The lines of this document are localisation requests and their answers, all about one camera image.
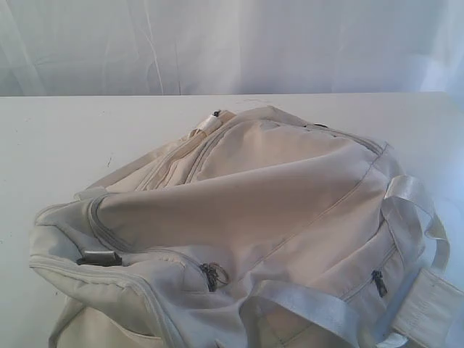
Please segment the beige fabric duffel bag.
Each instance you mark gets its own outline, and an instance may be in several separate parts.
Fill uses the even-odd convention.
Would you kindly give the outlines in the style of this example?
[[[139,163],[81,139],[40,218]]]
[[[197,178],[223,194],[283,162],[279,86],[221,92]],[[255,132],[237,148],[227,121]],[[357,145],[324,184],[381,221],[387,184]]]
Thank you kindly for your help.
[[[66,297],[50,347],[443,347],[463,305],[390,146],[274,107],[212,113],[30,242]]]

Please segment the white backdrop curtain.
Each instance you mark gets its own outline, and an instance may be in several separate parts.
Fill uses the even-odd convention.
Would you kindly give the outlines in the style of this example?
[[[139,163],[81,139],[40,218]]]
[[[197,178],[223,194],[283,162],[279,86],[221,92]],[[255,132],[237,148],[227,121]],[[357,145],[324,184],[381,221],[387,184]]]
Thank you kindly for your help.
[[[4,96],[446,91],[461,1],[3,1]]]

